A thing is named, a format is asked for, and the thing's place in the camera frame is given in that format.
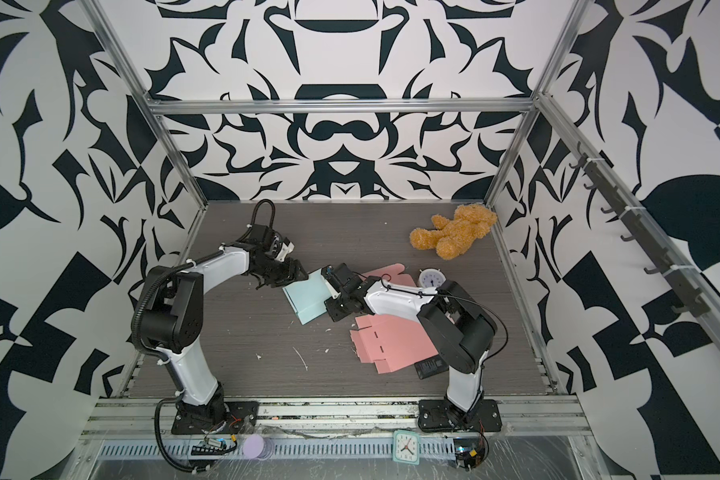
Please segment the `pink paper box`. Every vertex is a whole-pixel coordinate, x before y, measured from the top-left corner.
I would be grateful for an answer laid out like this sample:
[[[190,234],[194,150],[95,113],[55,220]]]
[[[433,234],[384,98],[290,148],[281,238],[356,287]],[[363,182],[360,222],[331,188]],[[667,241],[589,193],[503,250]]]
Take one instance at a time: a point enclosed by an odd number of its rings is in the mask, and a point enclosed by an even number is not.
[[[379,374],[396,372],[437,354],[424,328],[412,320],[391,315],[363,315],[350,331],[356,354],[373,364]]]

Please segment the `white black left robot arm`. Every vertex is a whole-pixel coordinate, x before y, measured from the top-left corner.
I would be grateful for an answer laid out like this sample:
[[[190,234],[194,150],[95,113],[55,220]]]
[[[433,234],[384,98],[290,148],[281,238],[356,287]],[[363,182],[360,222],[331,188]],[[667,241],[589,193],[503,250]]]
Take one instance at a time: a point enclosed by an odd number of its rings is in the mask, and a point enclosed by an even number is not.
[[[223,386],[202,351],[204,295],[239,275],[256,278],[259,288],[283,288],[308,278],[301,263],[291,257],[293,243],[274,229],[275,215],[273,201],[257,202],[238,239],[199,260],[151,269],[140,293],[131,320],[131,343],[164,365],[174,383],[176,395],[155,407],[153,428],[160,455],[179,472],[205,473],[213,464],[185,463],[169,453],[160,428],[162,407],[174,404],[177,414],[202,433],[221,431],[232,419]]]

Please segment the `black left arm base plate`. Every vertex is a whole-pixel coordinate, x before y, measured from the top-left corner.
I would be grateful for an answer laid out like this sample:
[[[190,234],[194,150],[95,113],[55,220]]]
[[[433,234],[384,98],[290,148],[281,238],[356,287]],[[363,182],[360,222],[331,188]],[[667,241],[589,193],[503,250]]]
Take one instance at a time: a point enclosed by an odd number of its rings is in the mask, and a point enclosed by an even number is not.
[[[171,433],[173,435],[237,434],[245,426],[255,426],[260,404],[232,401],[205,406],[179,402]]]

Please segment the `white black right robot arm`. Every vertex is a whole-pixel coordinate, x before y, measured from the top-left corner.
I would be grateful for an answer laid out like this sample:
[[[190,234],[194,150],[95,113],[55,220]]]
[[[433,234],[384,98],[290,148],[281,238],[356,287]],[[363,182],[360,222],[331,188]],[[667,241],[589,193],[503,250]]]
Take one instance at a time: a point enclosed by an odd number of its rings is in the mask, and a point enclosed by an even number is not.
[[[403,286],[356,273],[344,263],[325,266],[320,275],[329,290],[326,310],[335,322],[360,313],[419,323],[448,366],[447,406],[465,418],[476,414],[484,398],[484,364],[499,330],[492,310],[449,279],[439,286]]]

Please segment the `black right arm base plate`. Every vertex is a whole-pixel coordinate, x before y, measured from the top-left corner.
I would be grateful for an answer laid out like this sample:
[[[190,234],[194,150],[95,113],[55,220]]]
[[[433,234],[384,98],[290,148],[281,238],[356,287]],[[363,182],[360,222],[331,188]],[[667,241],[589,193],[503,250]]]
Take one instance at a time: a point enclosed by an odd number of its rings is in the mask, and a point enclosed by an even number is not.
[[[503,427],[498,404],[482,399],[469,411],[462,411],[445,399],[418,402],[418,428],[426,433],[500,432]]]

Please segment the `light blue paper box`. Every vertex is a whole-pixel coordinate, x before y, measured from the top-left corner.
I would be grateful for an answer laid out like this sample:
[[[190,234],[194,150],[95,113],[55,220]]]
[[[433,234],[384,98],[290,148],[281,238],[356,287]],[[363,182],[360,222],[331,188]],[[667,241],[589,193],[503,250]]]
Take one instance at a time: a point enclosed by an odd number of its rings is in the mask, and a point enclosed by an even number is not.
[[[312,272],[307,280],[286,286],[284,293],[302,325],[326,313],[325,302],[338,296],[320,270]]]

